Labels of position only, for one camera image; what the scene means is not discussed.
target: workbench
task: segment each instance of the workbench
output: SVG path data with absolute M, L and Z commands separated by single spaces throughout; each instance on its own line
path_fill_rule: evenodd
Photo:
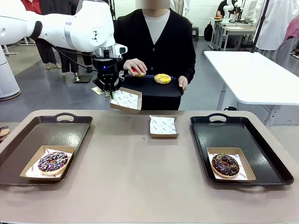
M 190 117 L 215 111 L 44 110 L 28 115 L 0 152 L 34 117 L 69 112 L 93 121 L 64 181 L 0 187 L 0 221 L 11 223 L 282 223 L 299 220 L 299 166 L 250 112 L 250 119 L 295 178 L 285 187 L 215 185 L 206 176 Z M 152 139 L 149 114 L 176 115 L 180 135 Z
M 213 26 L 212 43 L 209 45 L 214 50 L 223 51 L 226 50 L 239 50 L 244 35 L 254 35 L 256 31 L 256 24 L 244 24 L 244 23 L 224 23 L 211 18 L 211 25 Z M 239 36 L 236 40 L 234 49 L 227 49 L 229 36 Z
M 223 108 L 227 87 L 243 104 L 273 105 L 268 111 L 267 126 L 273 124 L 282 105 L 299 105 L 299 77 L 260 53 L 205 51 L 204 54 L 223 80 L 218 111 Z

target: person's right hand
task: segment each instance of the person's right hand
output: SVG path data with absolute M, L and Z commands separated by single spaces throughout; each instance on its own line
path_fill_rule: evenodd
M 146 71 L 148 70 L 145 64 L 137 58 L 127 60 L 123 65 L 123 69 L 127 70 L 129 74 L 133 76 L 134 72 L 132 71 L 132 68 L 135 68 L 139 74 L 146 73 Z

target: person's left hand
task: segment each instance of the person's left hand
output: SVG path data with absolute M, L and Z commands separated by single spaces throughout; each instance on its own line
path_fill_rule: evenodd
M 178 85 L 185 91 L 188 86 L 188 79 L 185 76 L 180 76 L 180 78 L 178 78 Z

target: tray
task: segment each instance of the tray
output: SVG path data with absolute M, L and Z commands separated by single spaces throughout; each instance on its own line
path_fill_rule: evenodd
M 158 97 L 181 97 L 184 94 L 182 88 L 178 86 L 178 79 L 171 77 L 171 82 L 166 85 L 158 84 L 153 75 L 144 77 L 133 77 L 126 75 L 122 87 L 142 92 L 143 96 Z
M 221 120 L 211 121 L 215 116 L 221 116 Z M 215 113 L 190 119 L 206 174 L 212 182 L 249 186 L 290 185 L 294 182 L 291 173 L 248 118 Z M 209 162 L 207 147 L 241 148 L 256 180 L 249 183 L 217 180 Z
M 57 120 L 58 117 L 64 115 L 73 117 L 73 121 Z M 33 118 L 0 154 L 0 185 L 50 185 L 62 181 L 71 167 L 72 160 L 76 157 L 92 120 L 92 117 L 78 117 L 71 113 Z M 76 148 L 70 165 L 66 168 L 60 181 L 30 181 L 20 177 L 26 164 L 41 146 L 72 146 Z

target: empty cardboard box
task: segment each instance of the empty cardboard box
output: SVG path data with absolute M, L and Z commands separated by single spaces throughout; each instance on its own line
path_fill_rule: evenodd
M 154 139 L 176 139 L 179 135 L 179 125 L 178 125 L 178 118 L 174 115 L 153 115 L 153 117 L 161 117 L 161 118 L 174 118 L 174 126 L 175 126 L 175 133 L 173 134 L 156 134 L 150 133 L 150 136 Z
M 247 179 L 246 180 L 238 180 L 235 178 L 225 178 L 223 181 L 238 181 L 238 182 L 252 182 L 256 180 L 256 177 L 245 157 L 242 150 L 240 148 L 207 148 L 208 154 L 228 154 L 228 155 L 238 155 L 239 159 L 242 163 L 242 166 L 244 168 L 244 172 L 246 174 Z
M 120 110 L 120 111 L 125 111 L 125 112 L 128 112 L 128 113 L 131 113 L 131 114 L 138 114 L 140 112 L 141 106 L 142 106 L 142 93 L 138 92 L 138 91 L 135 91 L 135 90 L 126 89 L 126 88 L 123 88 L 123 87 L 121 87 L 119 90 L 123 91 L 123 92 L 126 92 L 126 93 L 131 93 L 131 94 L 134 94 L 134 95 L 138 96 L 138 99 L 137 99 L 137 109 L 130 108 L 129 106 L 125 106 L 125 105 L 120 105 L 120 104 L 112 103 L 112 99 L 111 98 L 110 98 L 110 107 L 113 108 L 113 109 L 116 109 L 116 110 Z
M 61 175 L 54 175 L 55 177 L 49 176 L 47 177 L 47 175 L 43 175 L 43 177 L 29 177 L 26 176 L 26 172 L 33 167 L 33 165 L 40 160 L 40 158 L 45 154 L 46 149 L 52 149 L 52 150 L 57 150 L 57 151 L 61 151 L 61 152 L 65 152 L 65 153 L 69 153 L 71 154 L 70 159 L 67 161 L 66 165 L 64 166 L 64 170 L 59 173 Z M 43 181 L 60 181 L 62 180 L 63 176 L 64 176 L 64 172 L 66 170 L 66 168 L 70 165 L 70 163 L 72 162 L 72 159 L 74 157 L 74 152 L 75 152 L 75 147 L 68 147 L 68 146 L 41 146 L 37 152 L 34 154 L 34 156 L 32 157 L 32 159 L 27 163 L 27 165 L 25 166 L 25 168 L 23 169 L 23 171 L 21 172 L 20 176 L 29 180 L 43 180 Z

